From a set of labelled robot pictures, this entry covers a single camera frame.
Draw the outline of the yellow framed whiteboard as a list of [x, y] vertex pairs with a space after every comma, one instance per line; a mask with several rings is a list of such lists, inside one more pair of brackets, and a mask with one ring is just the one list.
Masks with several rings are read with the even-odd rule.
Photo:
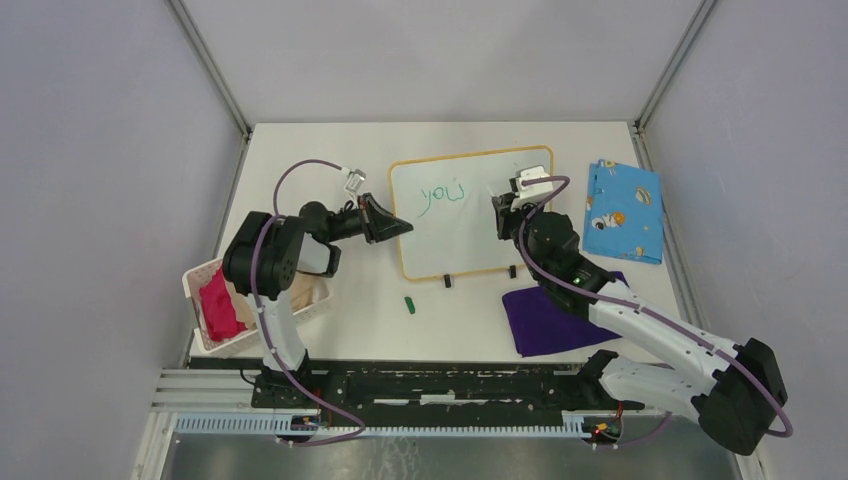
[[510, 192], [510, 180], [533, 167], [550, 173], [553, 151], [536, 145], [391, 165], [394, 215], [413, 226], [397, 238], [402, 275], [419, 281], [519, 265], [516, 249], [497, 238], [491, 199]]

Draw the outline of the green marker cap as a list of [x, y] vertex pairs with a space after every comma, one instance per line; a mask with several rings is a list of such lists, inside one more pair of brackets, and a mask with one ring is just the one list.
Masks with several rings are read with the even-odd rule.
[[414, 315], [416, 313], [416, 307], [415, 307], [413, 299], [409, 296], [406, 296], [404, 298], [404, 301], [405, 301], [405, 304], [406, 304], [406, 307], [407, 307], [409, 314]]

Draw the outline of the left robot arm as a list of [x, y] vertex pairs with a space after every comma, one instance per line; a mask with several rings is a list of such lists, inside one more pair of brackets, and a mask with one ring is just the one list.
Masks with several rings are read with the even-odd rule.
[[296, 276], [333, 277], [342, 256], [337, 241], [362, 237], [376, 244], [413, 230], [370, 193], [338, 211], [312, 201], [296, 215], [247, 215], [225, 251], [222, 273], [251, 306], [263, 347], [263, 380], [277, 381], [275, 392], [288, 406], [302, 407], [314, 394], [308, 351], [291, 306]]

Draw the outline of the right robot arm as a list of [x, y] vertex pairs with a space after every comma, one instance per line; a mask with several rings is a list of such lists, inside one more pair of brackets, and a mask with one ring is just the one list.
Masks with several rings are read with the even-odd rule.
[[740, 344], [668, 316], [583, 256], [568, 216], [539, 203], [519, 206], [517, 199], [514, 193], [492, 198], [496, 235], [514, 244], [552, 303], [662, 362], [598, 351], [578, 374], [585, 405], [602, 408], [614, 399], [657, 407], [743, 456], [766, 436], [793, 435], [785, 382], [768, 345], [755, 338]]

